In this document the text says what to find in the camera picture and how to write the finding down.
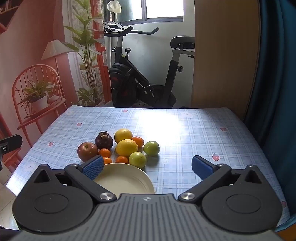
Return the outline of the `red apple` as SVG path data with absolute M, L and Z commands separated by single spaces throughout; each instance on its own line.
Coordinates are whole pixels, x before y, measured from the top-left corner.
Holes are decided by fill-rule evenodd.
M 98 155 L 98 148 L 94 143 L 84 142 L 79 145 L 77 155 L 81 161 L 86 162 Z

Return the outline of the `yellow lemon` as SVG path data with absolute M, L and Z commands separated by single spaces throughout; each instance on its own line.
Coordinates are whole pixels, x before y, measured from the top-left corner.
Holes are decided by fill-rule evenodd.
M 132 139 L 132 138 L 133 138 L 132 132 L 126 128 L 121 128 L 117 130 L 114 134 L 114 140 L 117 144 L 122 140 Z
M 138 151 L 138 145 L 135 141 L 130 139 L 121 140 L 115 148 L 118 156 L 129 157 L 132 153 Z

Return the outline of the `dark purple mangosteen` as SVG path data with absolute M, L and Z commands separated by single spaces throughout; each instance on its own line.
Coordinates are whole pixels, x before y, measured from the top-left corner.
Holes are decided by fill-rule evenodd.
M 95 145 L 98 149 L 108 149 L 111 150 L 113 146 L 113 139 L 107 131 L 100 132 L 99 135 L 95 138 Z

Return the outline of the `cream round plate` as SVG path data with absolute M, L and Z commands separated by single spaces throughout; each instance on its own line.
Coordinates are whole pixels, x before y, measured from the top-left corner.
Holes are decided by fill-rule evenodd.
M 119 197 L 122 193 L 155 194 L 149 176 L 142 169 L 130 164 L 106 164 L 103 171 L 94 179 L 94 182 L 116 197 Z

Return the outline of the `black exercise bike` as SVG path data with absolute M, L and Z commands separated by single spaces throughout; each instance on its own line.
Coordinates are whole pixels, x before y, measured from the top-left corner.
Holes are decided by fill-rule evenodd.
M 193 36 L 176 36 L 170 41 L 173 56 L 170 61 L 165 85 L 151 84 L 147 78 L 128 59 L 130 48 L 125 48 L 122 54 L 123 37 L 127 34 L 153 35 L 159 31 L 156 27 L 150 32 L 134 30 L 132 26 L 123 25 L 114 21 L 104 21 L 104 36 L 117 38 L 117 44 L 111 49 L 115 54 L 115 62 L 109 68 L 111 80 L 111 95 L 113 106 L 129 108 L 142 102 L 151 108 L 172 108 L 176 98 L 172 93 L 177 72 L 184 67 L 179 65 L 180 55 L 195 57 L 195 38 Z

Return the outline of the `orange tangerine beside apple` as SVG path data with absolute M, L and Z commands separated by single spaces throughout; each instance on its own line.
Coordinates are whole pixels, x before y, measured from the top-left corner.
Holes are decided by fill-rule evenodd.
M 111 157 L 111 151 L 109 149 L 100 149 L 98 152 L 102 157 Z

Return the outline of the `wooden wardrobe panel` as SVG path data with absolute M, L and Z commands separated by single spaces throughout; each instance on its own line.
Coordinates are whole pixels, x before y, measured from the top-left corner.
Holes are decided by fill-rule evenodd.
M 226 107 L 243 118 L 259 42 L 258 1 L 195 1 L 192 107 Z

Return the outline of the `orange tangerine near plate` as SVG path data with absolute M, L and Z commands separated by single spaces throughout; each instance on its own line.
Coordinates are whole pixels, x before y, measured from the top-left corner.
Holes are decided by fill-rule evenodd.
M 109 157 L 103 157 L 103 161 L 104 161 L 104 164 L 105 164 L 105 165 L 106 165 L 106 164 L 111 164 L 111 163 L 113 163 L 112 160 L 111 160 L 111 158 L 109 158 Z

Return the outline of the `green apple front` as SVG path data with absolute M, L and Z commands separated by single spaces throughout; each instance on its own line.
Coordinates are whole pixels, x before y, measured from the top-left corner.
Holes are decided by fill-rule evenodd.
M 147 159 L 145 155 L 141 152 L 134 152 L 130 155 L 128 159 L 129 163 L 137 168 L 144 168 L 147 164 Z

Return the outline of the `window with grey frame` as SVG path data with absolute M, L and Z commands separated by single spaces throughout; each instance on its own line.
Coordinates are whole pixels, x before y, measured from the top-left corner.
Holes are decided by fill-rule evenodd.
M 104 1 L 103 9 L 105 21 L 115 21 L 122 25 L 181 22 L 184 17 L 183 1 Z

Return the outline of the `green apple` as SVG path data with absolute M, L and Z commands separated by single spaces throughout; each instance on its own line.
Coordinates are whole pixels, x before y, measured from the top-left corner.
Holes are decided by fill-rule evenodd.
M 144 145 L 143 151 L 148 156 L 157 156 L 160 152 L 160 147 L 156 141 L 149 141 Z
M 144 168 L 147 164 L 147 159 L 145 155 L 141 152 L 134 152 L 130 155 L 128 159 L 129 163 L 137 168 Z

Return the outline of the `yellow lemon rear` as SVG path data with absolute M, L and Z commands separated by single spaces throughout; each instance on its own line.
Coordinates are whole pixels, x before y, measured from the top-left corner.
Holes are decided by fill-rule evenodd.
M 126 128 L 121 128 L 117 130 L 114 134 L 114 140 L 117 144 L 122 140 L 132 139 L 132 138 L 133 138 L 132 132 Z

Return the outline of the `yellow lemon front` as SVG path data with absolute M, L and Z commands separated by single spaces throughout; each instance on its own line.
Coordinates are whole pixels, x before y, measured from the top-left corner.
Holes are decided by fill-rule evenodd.
M 132 153 L 138 151 L 138 145 L 135 141 L 130 139 L 121 140 L 115 148 L 118 156 L 129 157 Z

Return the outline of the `orange tangerine front centre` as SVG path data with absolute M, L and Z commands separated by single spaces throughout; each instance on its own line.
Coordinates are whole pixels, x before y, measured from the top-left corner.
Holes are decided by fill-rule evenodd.
M 116 158 L 116 161 L 115 162 L 116 163 L 125 163 L 125 164 L 128 164 L 129 163 L 128 158 L 125 157 L 125 156 L 118 156 Z

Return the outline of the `printed wall backdrop curtain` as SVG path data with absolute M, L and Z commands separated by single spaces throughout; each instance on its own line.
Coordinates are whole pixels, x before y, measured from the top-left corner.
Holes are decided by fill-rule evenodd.
M 1 1 L 1 137 L 23 139 L 4 168 L 70 106 L 111 101 L 103 19 L 102 1 Z

